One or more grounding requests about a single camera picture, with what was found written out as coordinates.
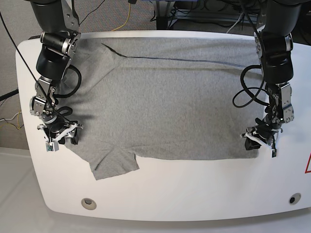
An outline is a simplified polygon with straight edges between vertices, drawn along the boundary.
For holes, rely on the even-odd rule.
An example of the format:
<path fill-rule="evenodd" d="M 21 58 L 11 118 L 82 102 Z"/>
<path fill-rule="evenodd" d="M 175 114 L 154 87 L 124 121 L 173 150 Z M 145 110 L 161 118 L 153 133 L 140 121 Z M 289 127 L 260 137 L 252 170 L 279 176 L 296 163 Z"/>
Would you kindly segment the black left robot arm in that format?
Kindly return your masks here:
<path fill-rule="evenodd" d="M 246 67 L 241 73 L 240 82 L 251 102 L 265 106 L 266 115 L 263 119 L 256 118 L 255 126 L 247 128 L 242 134 L 246 150 L 268 146 L 272 157 L 276 157 L 276 141 L 282 131 L 281 126 L 294 119 L 292 88 L 289 83 L 294 76 L 291 59 L 294 43 L 291 32 L 296 26 L 303 4 L 303 0 L 269 0 L 264 11 L 264 25 L 259 28 L 251 25 L 260 64 Z M 255 89 L 255 94 L 244 81 L 246 73 L 252 69 L 260 69 L 263 78 L 260 87 Z"/>

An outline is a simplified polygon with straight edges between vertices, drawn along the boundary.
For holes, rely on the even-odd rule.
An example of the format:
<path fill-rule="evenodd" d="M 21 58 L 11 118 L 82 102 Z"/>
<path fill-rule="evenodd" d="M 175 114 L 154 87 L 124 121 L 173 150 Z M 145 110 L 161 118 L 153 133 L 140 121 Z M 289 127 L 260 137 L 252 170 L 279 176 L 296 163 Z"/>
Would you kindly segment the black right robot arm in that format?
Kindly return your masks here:
<path fill-rule="evenodd" d="M 57 107 L 59 100 L 74 95 L 82 82 L 81 72 L 71 64 L 81 37 L 80 22 L 72 0 L 33 0 L 31 6 L 42 29 L 42 49 L 36 63 L 40 78 L 35 84 L 30 113 L 43 122 L 38 129 L 45 134 L 47 150 L 56 151 L 67 139 L 77 145 L 82 127 L 76 120 L 67 119 L 73 112 L 70 107 Z M 77 84 L 69 93 L 61 94 L 60 83 L 68 70 L 77 74 Z"/>

